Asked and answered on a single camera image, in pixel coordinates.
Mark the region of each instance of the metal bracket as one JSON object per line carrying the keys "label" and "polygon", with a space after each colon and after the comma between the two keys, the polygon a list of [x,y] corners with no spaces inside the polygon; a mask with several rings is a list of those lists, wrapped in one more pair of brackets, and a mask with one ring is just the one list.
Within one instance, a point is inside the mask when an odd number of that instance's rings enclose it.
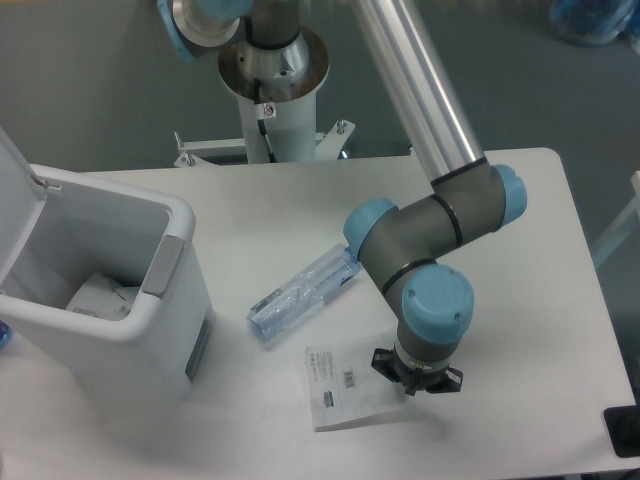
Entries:
{"label": "metal bracket", "polygon": [[[355,128],[354,123],[341,119],[335,123],[329,133],[316,133],[316,161],[348,158],[344,146]],[[173,164],[176,167],[213,167],[215,164],[202,160],[202,157],[240,156],[247,153],[244,138],[183,143],[178,132],[174,132],[174,136],[179,154]]]}

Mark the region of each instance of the black cable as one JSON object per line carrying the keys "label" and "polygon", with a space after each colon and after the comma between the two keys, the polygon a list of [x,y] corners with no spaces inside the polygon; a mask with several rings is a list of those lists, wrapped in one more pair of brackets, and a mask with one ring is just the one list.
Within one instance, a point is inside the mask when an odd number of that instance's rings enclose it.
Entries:
{"label": "black cable", "polygon": [[[253,103],[254,105],[260,105],[260,85],[262,82],[260,80],[255,79],[253,81]],[[269,156],[269,163],[278,163],[276,159],[276,154],[273,153],[273,148],[271,147],[271,141],[269,140],[269,135],[267,134],[267,127],[264,123],[264,119],[258,119],[258,130],[260,131],[260,135],[264,139],[264,146],[267,149],[267,155]]]}

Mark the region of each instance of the white trash bin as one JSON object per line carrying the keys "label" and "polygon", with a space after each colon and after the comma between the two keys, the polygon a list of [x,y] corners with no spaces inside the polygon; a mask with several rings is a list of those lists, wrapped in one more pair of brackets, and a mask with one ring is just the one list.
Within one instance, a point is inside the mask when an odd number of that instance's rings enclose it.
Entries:
{"label": "white trash bin", "polygon": [[[184,395],[213,320],[184,200],[26,162],[0,129],[0,321],[91,393]],[[100,273],[140,286],[111,321],[65,310]]]}

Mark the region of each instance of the mounting bolt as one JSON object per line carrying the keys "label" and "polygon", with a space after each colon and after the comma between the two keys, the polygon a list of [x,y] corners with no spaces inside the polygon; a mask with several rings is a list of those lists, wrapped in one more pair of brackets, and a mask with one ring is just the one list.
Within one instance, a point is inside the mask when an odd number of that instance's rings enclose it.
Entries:
{"label": "mounting bolt", "polygon": [[338,133],[340,135],[344,133],[345,128],[347,128],[347,121],[344,118],[338,120]]}

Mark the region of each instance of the silver metal tube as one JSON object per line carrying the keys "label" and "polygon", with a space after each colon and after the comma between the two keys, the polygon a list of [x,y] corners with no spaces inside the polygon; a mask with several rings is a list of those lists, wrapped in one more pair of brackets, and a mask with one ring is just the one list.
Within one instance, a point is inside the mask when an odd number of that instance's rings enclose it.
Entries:
{"label": "silver metal tube", "polygon": [[431,181],[484,156],[411,0],[352,0],[374,61]]}

